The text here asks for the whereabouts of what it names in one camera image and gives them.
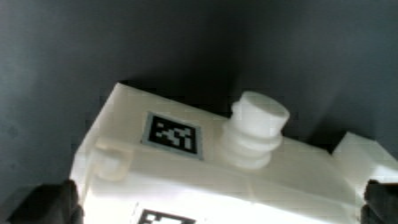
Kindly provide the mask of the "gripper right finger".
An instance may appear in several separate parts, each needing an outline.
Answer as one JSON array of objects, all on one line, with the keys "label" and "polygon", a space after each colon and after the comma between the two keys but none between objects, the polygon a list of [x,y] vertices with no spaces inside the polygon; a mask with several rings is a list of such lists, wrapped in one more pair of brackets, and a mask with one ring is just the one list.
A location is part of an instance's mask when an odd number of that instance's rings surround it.
[{"label": "gripper right finger", "polygon": [[368,181],[360,224],[398,224],[398,183]]}]

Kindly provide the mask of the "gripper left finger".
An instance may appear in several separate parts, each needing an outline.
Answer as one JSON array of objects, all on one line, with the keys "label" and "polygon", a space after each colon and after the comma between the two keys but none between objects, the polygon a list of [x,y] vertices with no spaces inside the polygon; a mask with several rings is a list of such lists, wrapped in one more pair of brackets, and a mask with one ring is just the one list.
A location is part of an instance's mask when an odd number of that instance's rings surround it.
[{"label": "gripper left finger", "polygon": [[39,185],[5,218],[5,224],[83,224],[78,199],[73,180]]}]

